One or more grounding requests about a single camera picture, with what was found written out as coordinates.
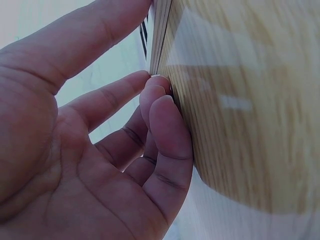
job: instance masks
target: light wood panel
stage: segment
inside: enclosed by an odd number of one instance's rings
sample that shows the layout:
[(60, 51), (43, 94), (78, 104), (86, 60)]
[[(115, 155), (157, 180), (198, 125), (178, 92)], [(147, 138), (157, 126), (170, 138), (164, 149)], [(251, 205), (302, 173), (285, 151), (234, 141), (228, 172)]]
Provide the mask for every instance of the light wood panel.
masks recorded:
[(158, 73), (191, 130), (201, 239), (320, 239), (320, 1), (172, 1)]

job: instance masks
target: palm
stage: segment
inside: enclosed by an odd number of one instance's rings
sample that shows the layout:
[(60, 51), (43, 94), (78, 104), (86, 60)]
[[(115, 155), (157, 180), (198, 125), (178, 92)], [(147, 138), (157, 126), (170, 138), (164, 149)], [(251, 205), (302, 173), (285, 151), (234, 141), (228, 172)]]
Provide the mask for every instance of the palm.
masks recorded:
[[(149, 4), (97, 0), (2, 50), (0, 237), (161, 239), (172, 223), (190, 184), (192, 148), (166, 96), (169, 82), (140, 71), (60, 109), (54, 97), (132, 31)], [(141, 91), (128, 123), (92, 144), (89, 133)]]

